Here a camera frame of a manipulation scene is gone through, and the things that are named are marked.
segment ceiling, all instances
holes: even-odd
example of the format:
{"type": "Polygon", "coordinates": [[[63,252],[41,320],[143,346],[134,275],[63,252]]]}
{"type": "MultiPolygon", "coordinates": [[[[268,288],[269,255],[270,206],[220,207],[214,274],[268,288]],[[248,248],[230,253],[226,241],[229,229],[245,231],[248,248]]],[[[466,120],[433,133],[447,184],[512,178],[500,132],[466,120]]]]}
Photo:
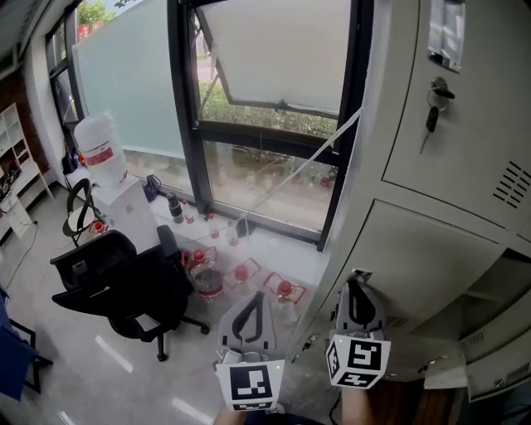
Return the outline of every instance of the ceiling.
{"type": "Polygon", "coordinates": [[[0,61],[20,47],[31,17],[41,0],[0,0],[0,61]]]}

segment frosted glass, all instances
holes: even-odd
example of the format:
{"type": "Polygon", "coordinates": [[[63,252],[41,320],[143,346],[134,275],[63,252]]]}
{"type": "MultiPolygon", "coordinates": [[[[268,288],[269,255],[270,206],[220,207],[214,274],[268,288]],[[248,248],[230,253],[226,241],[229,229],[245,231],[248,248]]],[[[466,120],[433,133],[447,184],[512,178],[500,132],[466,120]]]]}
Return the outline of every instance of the frosted glass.
{"type": "Polygon", "coordinates": [[[80,41],[89,114],[112,114],[125,149],[184,159],[169,65],[166,0],[143,0],[80,41]]]}
{"type": "Polygon", "coordinates": [[[233,100],[283,100],[337,115],[350,8],[351,0],[227,0],[200,7],[198,15],[233,100]]]}

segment bush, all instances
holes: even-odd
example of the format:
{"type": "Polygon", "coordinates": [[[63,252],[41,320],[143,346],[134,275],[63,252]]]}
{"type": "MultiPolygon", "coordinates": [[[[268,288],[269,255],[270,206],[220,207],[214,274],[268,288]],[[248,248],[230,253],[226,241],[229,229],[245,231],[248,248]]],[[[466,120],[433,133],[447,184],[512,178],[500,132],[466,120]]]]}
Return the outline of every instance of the bush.
{"type": "MultiPolygon", "coordinates": [[[[210,83],[199,81],[201,99],[210,83]]],[[[217,83],[202,110],[203,120],[257,125],[270,129],[284,129],[327,139],[337,129],[338,121],[316,115],[287,110],[272,110],[255,106],[229,105],[222,86],[217,83]]]]}

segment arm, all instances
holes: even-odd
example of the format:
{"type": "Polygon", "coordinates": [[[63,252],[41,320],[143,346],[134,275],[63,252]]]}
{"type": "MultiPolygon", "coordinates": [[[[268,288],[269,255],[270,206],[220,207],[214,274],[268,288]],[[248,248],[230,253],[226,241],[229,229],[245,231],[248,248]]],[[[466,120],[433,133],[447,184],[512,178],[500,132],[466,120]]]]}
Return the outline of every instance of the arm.
{"type": "Polygon", "coordinates": [[[243,425],[246,421],[246,412],[231,412],[224,407],[217,415],[214,425],[243,425]]]}
{"type": "Polygon", "coordinates": [[[354,388],[343,388],[342,391],[341,425],[374,425],[367,391],[354,388]]]}

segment locker vent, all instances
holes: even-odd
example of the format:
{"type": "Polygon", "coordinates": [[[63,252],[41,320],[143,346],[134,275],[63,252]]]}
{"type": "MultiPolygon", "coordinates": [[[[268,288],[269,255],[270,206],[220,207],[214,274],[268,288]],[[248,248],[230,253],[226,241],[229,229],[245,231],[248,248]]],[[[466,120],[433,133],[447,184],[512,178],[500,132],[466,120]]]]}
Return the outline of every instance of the locker vent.
{"type": "Polygon", "coordinates": [[[526,379],[531,374],[531,364],[527,363],[524,366],[520,366],[519,368],[513,370],[512,372],[509,372],[507,374],[507,379],[505,382],[507,383],[507,386],[512,385],[513,383],[517,383],[518,381],[521,381],[522,379],[526,379]]]}
{"type": "Polygon", "coordinates": [[[403,319],[402,317],[395,317],[394,315],[388,315],[385,318],[388,328],[402,328],[409,319],[403,319]]]}
{"type": "Polygon", "coordinates": [[[468,339],[468,342],[470,345],[476,345],[476,344],[479,344],[480,342],[483,342],[483,332],[479,332],[479,334],[472,335],[468,339]]]}
{"type": "Polygon", "coordinates": [[[509,161],[509,165],[498,182],[493,195],[516,209],[524,200],[528,190],[531,190],[530,186],[531,175],[514,162],[509,161]]]}

